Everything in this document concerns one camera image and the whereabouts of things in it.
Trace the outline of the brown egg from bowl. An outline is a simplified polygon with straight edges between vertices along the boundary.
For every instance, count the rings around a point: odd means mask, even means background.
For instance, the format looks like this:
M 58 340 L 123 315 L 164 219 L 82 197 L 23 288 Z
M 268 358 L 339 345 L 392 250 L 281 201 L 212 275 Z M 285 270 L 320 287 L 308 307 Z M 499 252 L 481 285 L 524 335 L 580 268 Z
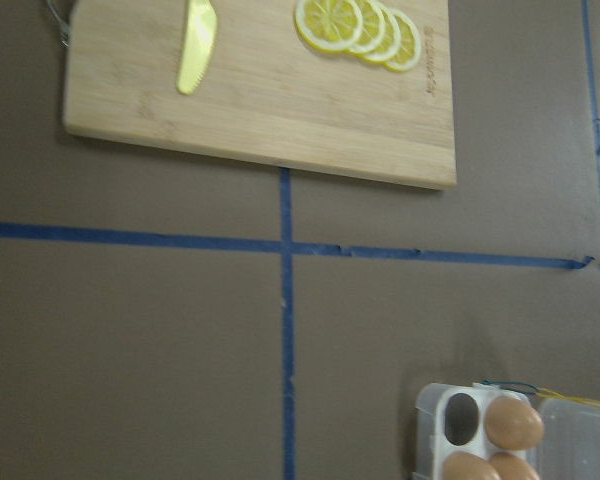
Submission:
M 497 470 L 486 460 L 467 452 L 449 455 L 442 466 L 443 480 L 500 480 Z

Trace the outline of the clear plastic egg box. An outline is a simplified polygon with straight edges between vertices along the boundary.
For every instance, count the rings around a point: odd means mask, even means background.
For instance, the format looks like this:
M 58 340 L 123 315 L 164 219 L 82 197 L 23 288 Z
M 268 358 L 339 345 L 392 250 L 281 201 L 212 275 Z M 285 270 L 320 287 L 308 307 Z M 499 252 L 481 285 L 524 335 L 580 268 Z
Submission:
M 514 382 L 431 383 L 415 479 L 600 479 L 600 401 Z

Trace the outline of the brown egg rear slot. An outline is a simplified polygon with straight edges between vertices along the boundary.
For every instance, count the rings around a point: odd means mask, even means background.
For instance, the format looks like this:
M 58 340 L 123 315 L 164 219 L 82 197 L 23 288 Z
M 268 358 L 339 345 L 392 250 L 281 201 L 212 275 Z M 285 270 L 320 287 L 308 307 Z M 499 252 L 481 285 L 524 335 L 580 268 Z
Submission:
M 484 429 L 492 444 L 513 451 L 535 447 L 545 433 L 544 423 L 535 409 L 519 399 L 504 396 L 489 404 Z

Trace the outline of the brown egg slot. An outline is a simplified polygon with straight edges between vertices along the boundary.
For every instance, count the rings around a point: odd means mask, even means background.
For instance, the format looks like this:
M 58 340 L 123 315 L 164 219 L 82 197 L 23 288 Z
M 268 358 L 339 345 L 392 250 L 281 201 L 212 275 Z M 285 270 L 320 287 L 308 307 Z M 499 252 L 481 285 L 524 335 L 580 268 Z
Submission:
M 489 464 L 501 480 L 539 480 L 535 468 L 522 458 L 513 454 L 499 452 L 494 454 Z
M 492 444 L 513 451 L 535 447 L 545 433 L 544 423 L 535 409 L 519 399 L 504 396 L 489 404 L 484 429 Z

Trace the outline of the brown egg front slot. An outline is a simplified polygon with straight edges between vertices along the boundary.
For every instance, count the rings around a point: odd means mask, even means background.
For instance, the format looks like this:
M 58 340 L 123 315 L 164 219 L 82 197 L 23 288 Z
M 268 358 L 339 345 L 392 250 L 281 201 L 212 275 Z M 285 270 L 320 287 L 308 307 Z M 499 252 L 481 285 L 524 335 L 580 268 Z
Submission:
M 499 452 L 494 454 L 489 464 L 501 480 L 539 480 L 535 468 L 522 458 L 513 454 Z

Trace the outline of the bamboo cutting board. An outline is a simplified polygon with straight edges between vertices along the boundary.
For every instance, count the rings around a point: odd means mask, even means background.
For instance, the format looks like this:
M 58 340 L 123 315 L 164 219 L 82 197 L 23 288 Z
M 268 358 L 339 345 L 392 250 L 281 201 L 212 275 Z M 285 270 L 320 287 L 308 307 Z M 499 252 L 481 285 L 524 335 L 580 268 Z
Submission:
M 75 1 L 62 121 L 72 134 L 442 190 L 457 182 L 449 7 L 398 1 L 422 38 L 403 73 L 320 52 L 292 1 L 217 1 L 210 63 L 176 87 L 192 33 L 184 1 Z

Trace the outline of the lemon slice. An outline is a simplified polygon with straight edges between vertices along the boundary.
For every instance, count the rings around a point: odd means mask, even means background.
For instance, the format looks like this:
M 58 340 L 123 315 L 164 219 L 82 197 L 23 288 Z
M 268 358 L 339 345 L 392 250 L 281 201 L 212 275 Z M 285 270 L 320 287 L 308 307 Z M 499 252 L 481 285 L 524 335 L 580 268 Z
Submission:
M 394 56 L 386 60 L 384 66 L 394 72 L 412 70 L 419 64 L 422 54 L 422 40 L 419 29 L 403 11 L 390 8 L 389 12 L 397 22 L 400 43 Z
M 343 52 L 363 32 L 360 7 L 350 0 L 302 0 L 296 3 L 294 23 L 303 40 L 319 51 Z
M 386 21 L 381 4 L 374 0 L 355 0 L 362 16 L 362 30 L 348 53 L 362 55 L 376 49 L 386 33 Z
M 400 32 L 396 20 L 389 12 L 389 8 L 382 3 L 380 4 L 386 21 L 386 33 L 384 38 L 380 45 L 373 51 L 362 55 L 356 55 L 365 61 L 375 64 L 382 64 L 393 57 L 398 50 L 400 43 Z

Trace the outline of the yellow plastic knife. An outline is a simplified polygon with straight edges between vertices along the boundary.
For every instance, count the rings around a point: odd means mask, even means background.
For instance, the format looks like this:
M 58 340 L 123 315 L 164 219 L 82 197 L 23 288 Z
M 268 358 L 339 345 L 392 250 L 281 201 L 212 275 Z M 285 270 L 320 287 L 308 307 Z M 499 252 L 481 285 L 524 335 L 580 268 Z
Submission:
M 208 0 L 186 3 L 182 50 L 176 88 L 192 95 L 204 78 L 214 50 L 218 18 Z

